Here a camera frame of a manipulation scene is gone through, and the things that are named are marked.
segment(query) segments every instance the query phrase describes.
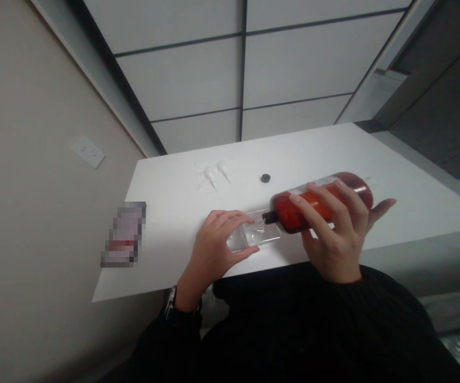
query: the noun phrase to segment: amber bottle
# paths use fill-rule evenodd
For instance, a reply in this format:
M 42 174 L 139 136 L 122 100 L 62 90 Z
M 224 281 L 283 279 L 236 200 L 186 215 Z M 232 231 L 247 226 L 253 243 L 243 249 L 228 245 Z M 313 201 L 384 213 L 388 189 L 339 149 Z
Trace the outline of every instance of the amber bottle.
M 346 205 L 347 203 L 336 191 L 335 186 L 333 185 L 337 179 L 342 180 L 347 186 L 354 189 L 354 191 L 358 193 L 358 196 L 362 199 L 368 209 L 372 208 L 374 202 L 372 198 L 372 192 L 365 181 L 355 174 L 349 172 L 336 173 L 331 176 L 313 181 L 313 183 L 317 186 L 321 186 L 329 190 L 331 194 L 333 194 Z M 306 221 L 305 217 L 303 217 L 297 207 L 295 207 L 294 204 L 290 202 L 289 196 L 291 194 L 298 194 L 307 200 L 310 205 L 312 205 L 313 208 L 328 223 L 331 223 L 331 214 L 329 210 L 314 194 L 310 193 L 306 189 L 305 185 L 302 185 L 297 188 L 275 194 L 271 198 L 269 202 L 270 211 L 262 214 L 262 218 L 265 224 L 275 223 L 280 229 L 288 234 L 294 234 L 303 230 L 308 230 L 310 228 L 310 225 Z

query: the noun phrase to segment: clear plastic bottle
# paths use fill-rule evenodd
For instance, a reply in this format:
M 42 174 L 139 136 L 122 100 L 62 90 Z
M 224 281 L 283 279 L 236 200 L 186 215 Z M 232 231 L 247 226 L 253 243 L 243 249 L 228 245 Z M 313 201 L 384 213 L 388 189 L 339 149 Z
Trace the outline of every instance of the clear plastic bottle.
M 347 205 L 333 185 L 337 179 L 340 179 L 347 186 L 354 189 L 368 209 L 372 208 L 374 200 L 370 188 L 364 180 L 353 173 L 340 172 L 315 180 L 313 183 L 327 189 L 331 194 Z M 291 194 L 298 194 L 307 200 L 328 223 L 331 222 L 331 213 L 326 206 L 324 206 L 314 194 L 310 193 L 305 185 L 301 185 L 296 188 L 283 191 L 282 193 L 275 194 L 271 198 L 269 202 L 270 211 L 262 214 L 265 224 L 275 223 L 280 229 L 288 234 L 294 234 L 310 229 L 310 224 L 306 221 L 305 217 L 303 217 L 297 207 L 290 202 L 289 196 Z
M 278 227 L 264 223 L 262 215 L 265 212 L 267 209 L 246 213 L 254 223 L 244 223 L 235 229 L 226 241 L 230 251 L 236 252 L 246 247 L 263 245 L 281 237 Z

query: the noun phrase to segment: fingernail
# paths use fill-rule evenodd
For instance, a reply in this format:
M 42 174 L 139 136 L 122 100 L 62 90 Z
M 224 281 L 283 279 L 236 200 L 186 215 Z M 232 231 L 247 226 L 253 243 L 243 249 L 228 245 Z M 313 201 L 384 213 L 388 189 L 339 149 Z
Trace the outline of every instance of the fingernail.
M 298 196 L 297 194 L 291 194 L 291 195 L 289 196 L 289 198 L 290 198 L 290 200 L 291 200 L 292 202 L 299 202 L 299 201 L 301 201 L 301 197 Z

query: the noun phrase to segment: red liquid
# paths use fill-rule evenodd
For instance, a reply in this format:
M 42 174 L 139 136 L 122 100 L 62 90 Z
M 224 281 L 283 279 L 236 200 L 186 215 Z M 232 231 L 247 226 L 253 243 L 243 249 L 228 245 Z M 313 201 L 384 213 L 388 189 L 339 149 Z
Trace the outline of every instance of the red liquid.
M 354 189 L 358 196 L 365 203 L 367 209 L 371 209 L 373 205 L 372 192 L 368 185 L 356 176 L 355 174 L 348 172 L 341 172 L 333 174 L 332 177 L 337 177 L 342 180 L 347 186 Z M 328 185 L 322 186 L 323 188 L 330 191 L 335 197 L 342 201 L 345 205 L 347 203 L 336 191 L 335 186 L 331 183 Z M 302 198 L 307 200 L 310 205 L 328 222 L 331 222 L 331 214 L 329 210 L 324 206 L 320 200 L 309 191 L 299 194 Z M 309 223 L 306 221 L 305 217 L 301 214 L 297 207 L 295 207 L 292 202 L 289 200 L 290 192 L 284 191 L 282 193 L 275 194 L 269 203 L 269 208 L 271 212 L 276 214 L 277 221 L 276 224 L 280 229 L 285 231 L 288 234 L 294 234 L 303 230 L 310 229 Z

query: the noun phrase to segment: black sweater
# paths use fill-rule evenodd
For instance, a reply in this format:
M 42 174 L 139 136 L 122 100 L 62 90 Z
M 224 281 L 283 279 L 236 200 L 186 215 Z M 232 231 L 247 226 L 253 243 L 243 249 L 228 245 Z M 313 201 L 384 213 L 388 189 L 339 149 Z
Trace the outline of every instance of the black sweater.
M 460 382 L 419 301 L 381 272 L 362 274 L 336 285 L 307 263 L 223 279 L 214 291 L 228 317 L 200 341 L 200 315 L 176 328 L 160 313 L 128 380 Z

